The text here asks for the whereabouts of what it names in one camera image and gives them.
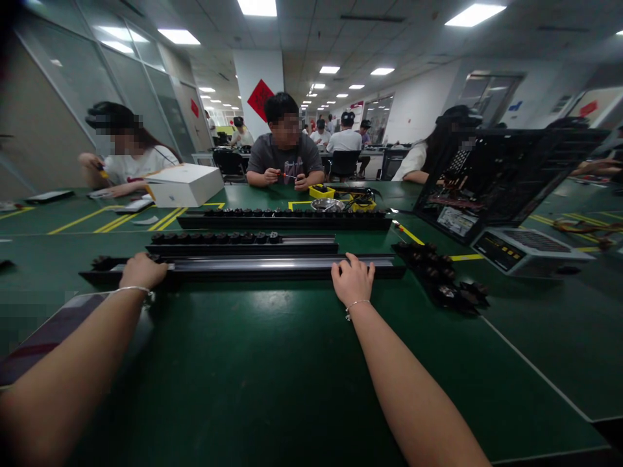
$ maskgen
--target hand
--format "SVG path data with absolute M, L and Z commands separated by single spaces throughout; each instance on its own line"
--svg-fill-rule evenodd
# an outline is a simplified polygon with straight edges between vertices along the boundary
M 345 259 L 340 261 L 339 266 L 333 263 L 331 277 L 337 297 L 345 307 L 348 307 L 360 300 L 370 300 L 374 281 L 374 263 L 370 263 L 370 269 L 368 269 L 368 266 L 354 254 L 346 253 L 346 257 L 350 260 L 350 264 Z
M 119 288 L 136 285 L 151 290 L 162 282 L 168 270 L 169 267 L 166 264 L 154 263 L 147 253 L 137 253 L 125 265 Z
M 80 162 L 80 165 L 83 167 L 87 167 L 89 169 L 93 168 L 95 170 L 101 170 L 101 167 L 104 166 L 102 159 L 94 154 L 91 154 L 90 152 L 83 152 L 80 156 L 78 156 L 78 162 Z
M 129 184 L 117 185 L 114 187 L 110 187 L 107 191 L 110 193 L 110 196 L 113 198 L 119 198 L 122 196 L 127 196 L 130 193 L 135 192 L 139 186 L 137 186 L 134 182 Z
M 275 184 L 279 181 L 279 176 L 281 174 L 281 170 L 279 169 L 266 169 L 264 172 L 264 180 L 269 185 Z
M 297 181 L 294 182 L 294 189 L 296 191 L 305 191 L 305 190 L 309 190 L 310 188 L 310 183 L 307 180 L 307 176 L 305 174 L 298 174 L 297 175 Z

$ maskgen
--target bracelet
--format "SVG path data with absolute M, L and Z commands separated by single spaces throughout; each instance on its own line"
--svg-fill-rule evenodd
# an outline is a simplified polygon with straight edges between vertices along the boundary
M 356 305 L 356 304 L 358 304 L 358 303 L 370 303 L 370 300 L 357 300 L 356 302 L 353 302 L 353 303 L 351 303 L 350 305 L 348 305 L 348 306 L 346 307 L 346 309 L 344 310 L 344 311 L 346 311 L 346 321 L 350 321 L 350 311 L 349 311 L 349 310 L 350 310 L 350 309 L 351 309 L 354 305 Z
M 154 293 L 151 290 L 149 290 L 146 287 L 140 287 L 139 285 L 129 285 L 128 287 L 120 287 L 117 290 L 112 291 L 110 294 L 113 295 L 113 294 L 116 294 L 117 292 L 121 292 L 122 290 L 133 290 L 133 289 L 146 292 L 147 297 L 149 297 L 150 300 L 153 300 L 154 298 Z

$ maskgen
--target red sign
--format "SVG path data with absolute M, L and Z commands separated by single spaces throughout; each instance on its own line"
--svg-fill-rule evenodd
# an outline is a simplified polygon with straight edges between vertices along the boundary
M 190 110 L 193 111 L 195 117 L 199 118 L 199 107 L 197 107 L 197 104 L 195 104 L 195 101 L 193 101 L 192 99 L 190 100 Z
M 255 87 L 249 100 L 247 103 L 251 106 L 255 112 L 262 118 L 262 120 L 266 121 L 266 114 L 264 113 L 264 104 L 268 100 L 269 97 L 274 96 L 275 94 L 271 91 L 271 89 L 266 86 L 264 80 L 260 80 L 258 85 Z
M 595 110 L 597 110 L 597 100 L 589 102 L 582 107 L 580 109 L 580 117 L 586 117 L 587 115 L 592 114 Z

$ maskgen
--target gray t-shirt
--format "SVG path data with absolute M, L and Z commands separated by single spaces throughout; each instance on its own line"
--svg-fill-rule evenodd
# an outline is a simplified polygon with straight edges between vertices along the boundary
M 318 148 L 309 136 L 301 136 L 295 148 L 281 150 L 273 144 L 272 133 L 263 134 L 255 141 L 247 170 L 263 174 L 266 169 L 279 169 L 282 174 L 294 177 L 324 171 Z M 281 176 L 278 183 L 289 185 L 294 182 L 294 178 Z

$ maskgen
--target black component row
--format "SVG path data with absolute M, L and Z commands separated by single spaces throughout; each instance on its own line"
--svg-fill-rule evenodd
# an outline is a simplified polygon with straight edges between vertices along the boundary
M 413 271 L 436 306 L 452 308 L 466 315 L 478 315 L 477 305 L 489 306 L 487 288 L 483 285 L 465 282 L 455 285 L 452 258 L 439 255 L 433 243 L 400 242 L 392 248 Z

